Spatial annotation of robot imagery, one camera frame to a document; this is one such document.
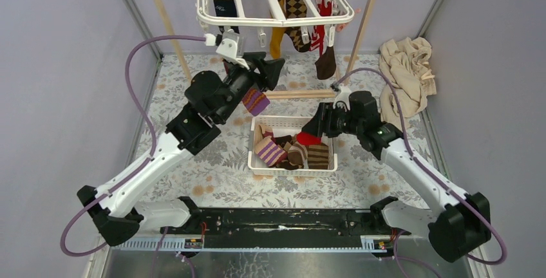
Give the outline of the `brown cream striped sock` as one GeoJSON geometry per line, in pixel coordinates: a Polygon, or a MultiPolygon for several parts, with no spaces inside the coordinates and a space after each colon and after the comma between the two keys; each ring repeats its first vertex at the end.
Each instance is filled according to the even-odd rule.
{"type": "Polygon", "coordinates": [[[324,143],[309,145],[307,147],[307,164],[310,169],[329,169],[330,148],[324,143]]]}

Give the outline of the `tan brown sock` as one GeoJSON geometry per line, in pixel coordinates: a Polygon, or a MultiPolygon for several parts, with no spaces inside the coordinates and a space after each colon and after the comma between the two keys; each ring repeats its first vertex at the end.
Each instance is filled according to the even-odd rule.
{"type": "Polygon", "coordinates": [[[292,145],[287,150],[287,166],[288,170],[301,169],[305,166],[308,158],[308,149],[299,142],[293,141],[292,145]]]}

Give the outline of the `maroon purple striped sock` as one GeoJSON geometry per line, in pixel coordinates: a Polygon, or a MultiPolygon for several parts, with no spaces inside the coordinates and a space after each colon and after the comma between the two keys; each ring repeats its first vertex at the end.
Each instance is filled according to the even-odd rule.
{"type": "Polygon", "coordinates": [[[241,103],[252,116],[258,116],[270,105],[270,100],[262,91],[251,88],[243,97],[241,103]]]}

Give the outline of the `dark brown sock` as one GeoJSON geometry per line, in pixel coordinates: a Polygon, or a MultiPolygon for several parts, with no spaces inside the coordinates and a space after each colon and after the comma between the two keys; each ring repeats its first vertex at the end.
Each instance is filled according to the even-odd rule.
{"type": "Polygon", "coordinates": [[[333,46],[327,46],[325,52],[315,62],[316,77],[319,80],[326,80],[335,74],[337,64],[333,46]]]}

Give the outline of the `purple striped beige sock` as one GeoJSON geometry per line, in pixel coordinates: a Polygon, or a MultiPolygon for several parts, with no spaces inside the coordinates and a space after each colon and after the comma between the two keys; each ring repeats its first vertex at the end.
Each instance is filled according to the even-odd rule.
{"type": "Polygon", "coordinates": [[[258,139],[254,142],[253,152],[268,167],[276,167],[287,159],[288,153],[276,143],[272,129],[267,125],[256,128],[258,139]]]}

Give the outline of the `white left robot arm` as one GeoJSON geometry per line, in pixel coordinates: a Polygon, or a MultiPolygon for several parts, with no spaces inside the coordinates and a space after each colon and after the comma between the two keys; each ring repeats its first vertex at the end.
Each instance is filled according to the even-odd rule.
{"type": "Polygon", "coordinates": [[[265,57],[263,52],[244,54],[248,66],[228,64],[224,79],[214,71],[197,73],[185,91],[187,104],[166,125],[149,154],[143,154],[107,183],[86,185],[78,191],[107,245],[125,243],[139,231],[168,227],[190,234],[198,229],[198,209],[188,197],[156,202],[143,202],[141,198],[169,171],[217,138],[219,126],[227,122],[250,90],[264,92],[277,86],[285,60],[265,57]]]}

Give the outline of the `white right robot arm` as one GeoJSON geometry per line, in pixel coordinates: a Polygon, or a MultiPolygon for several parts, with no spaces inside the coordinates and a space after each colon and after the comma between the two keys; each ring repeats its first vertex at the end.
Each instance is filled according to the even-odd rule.
{"type": "Polygon", "coordinates": [[[355,136],[365,151],[401,175],[428,206],[412,207],[397,198],[376,203],[378,211],[369,217],[375,233],[398,228],[426,238],[450,263],[491,239],[489,200],[479,192],[467,193],[414,152],[397,127],[380,119],[377,101],[370,92],[341,93],[333,102],[319,103],[297,140],[315,145],[323,136],[340,134],[355,136]]]}

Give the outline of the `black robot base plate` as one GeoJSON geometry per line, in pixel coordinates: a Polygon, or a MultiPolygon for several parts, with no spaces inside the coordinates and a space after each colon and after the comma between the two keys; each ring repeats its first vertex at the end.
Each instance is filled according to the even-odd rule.
{"type": "Polygon", "coordinates": [[[386,250],[400,232],[367,209],[199,208],[169,235],[202,239],[205,248],[386,250]]]}

